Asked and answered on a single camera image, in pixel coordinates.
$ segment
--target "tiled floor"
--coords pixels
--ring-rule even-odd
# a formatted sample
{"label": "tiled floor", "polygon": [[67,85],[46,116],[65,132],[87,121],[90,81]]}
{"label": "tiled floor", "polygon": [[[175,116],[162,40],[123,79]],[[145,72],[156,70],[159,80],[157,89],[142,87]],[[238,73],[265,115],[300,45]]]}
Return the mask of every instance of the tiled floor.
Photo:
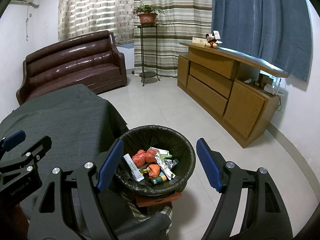
{"label": "tiled floor", "polygon": [[[317,199],[306,177],[284,148],[267,131],[248,148],[240,145],[204,109],[177,85],[175,78],[161,77],[161,81],[142,87],[141,79],[128,75],[128,85],[101,94],[109,100],[128,123],[129,129],[157,124],[182,133],[195,147],[203,137],[212,150],[219,151],[226,160],[248,170],[268,169],[287,207],[293,234],[308,221]],[[182,197],[173,202],[171,240],[201,239],[220,194],[211,188],[199,159],[195,172],[188,180]],[[239,232],[245,208],[243,190],[232,235]]]}

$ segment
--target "white wall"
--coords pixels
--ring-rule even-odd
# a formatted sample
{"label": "white wall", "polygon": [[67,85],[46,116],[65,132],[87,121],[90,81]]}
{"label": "white wall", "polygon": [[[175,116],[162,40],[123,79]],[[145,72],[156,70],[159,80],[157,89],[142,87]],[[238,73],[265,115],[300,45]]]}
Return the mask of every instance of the white wall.
{"label": "white wall", "polygon": [[307,0],[313,35],[308,82],[290,76],[281,83],[284,110],[271,120],[298,149],[320,181],[320,18]]}
{"label": "white wall", "polygon": [[28,41],[27,10],[26,5],[9,4],[0,18],[0,122],[19,106],[16,91],[22,83],[22,62],[36,47],[36,9],[29,6],[32,17],[28,23]]}
{"label": "white wall", "polygon": [[[59,0],[38,0],[40,7],[36,12],[36,49],[58,42]],[[133,43],[118,46],[124,53],[127,69],[134,68]]]}

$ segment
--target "blue gripper pad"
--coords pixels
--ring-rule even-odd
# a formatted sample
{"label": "blue gripper pad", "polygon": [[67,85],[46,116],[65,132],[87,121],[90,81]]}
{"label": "blue gripper pad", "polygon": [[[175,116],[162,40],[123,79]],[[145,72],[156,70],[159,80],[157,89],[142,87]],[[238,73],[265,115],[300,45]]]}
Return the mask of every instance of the blue gripper pad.
{"label": "blue gripper pad", "polygon": [[211,187],[215,188],[216,191],[222,190],[222,183],[220,177],[220,170],[213,158],[210,155],[207,147],[204,145],[204,139],[201,138],[197,141],[196,151],[200,159],[201,165],[204,169],[205,174],[207,175],[208,181]]}
{"label": "blue gripper pad", "polygon": [[109,187],[111,179],[116,172],[118,164],[123,156],[123,142],[119,140],[111,150],[108,158],[99,171],[99,180],[97,183],[97,189],[102,190]]}
{"label": "blue gripper pad", "polygon": [[20,143],[22,143],[26,139],[26,133],[21,130],[14,135],[10,136],[9,138],[5,139],[3,141],[2,148],[3,152],[9,152],[16,146],[18,146]]}

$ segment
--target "baseboard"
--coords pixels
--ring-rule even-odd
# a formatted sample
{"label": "baseboard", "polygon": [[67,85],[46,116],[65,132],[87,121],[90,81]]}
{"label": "baseboard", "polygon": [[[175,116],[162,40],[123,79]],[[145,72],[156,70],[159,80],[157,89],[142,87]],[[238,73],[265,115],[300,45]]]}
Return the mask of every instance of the baseboard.
{"label": "baseboard", "polygon": [[132,71],[134,71],[134,68],[128,68],[126,69],[127,75],[132,74]]}
{"label": "baseboard", "polygon": [[302,170],[303,174],[309,181],[318,202],[320,202],[320,184],[314,174],[313,170],[301,155],[301,153],[294,147],[294,145],[284,136],[282,132],[278,130],[273,124],[269,124],[267,130],[272,134],[274,138],[283,146],[283,148],[290,154],[293,160],[297,163],[299,168]]}

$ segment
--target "sofa seat cushion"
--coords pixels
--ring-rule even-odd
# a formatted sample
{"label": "sofa seat cushion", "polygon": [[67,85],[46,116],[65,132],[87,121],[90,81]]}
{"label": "sofa seat cushion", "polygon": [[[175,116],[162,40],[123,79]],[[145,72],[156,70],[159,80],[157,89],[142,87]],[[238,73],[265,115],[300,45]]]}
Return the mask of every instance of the sofa seat cushion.
{"label": "sofa seat cushion", "polygon": [[93,66],[51,80],[50,82],[37,87],[31,92],[26,101],[61,88],[77,84],[89,86],[118,76],[120,76],[120,68],[116,65],[107,63]]}

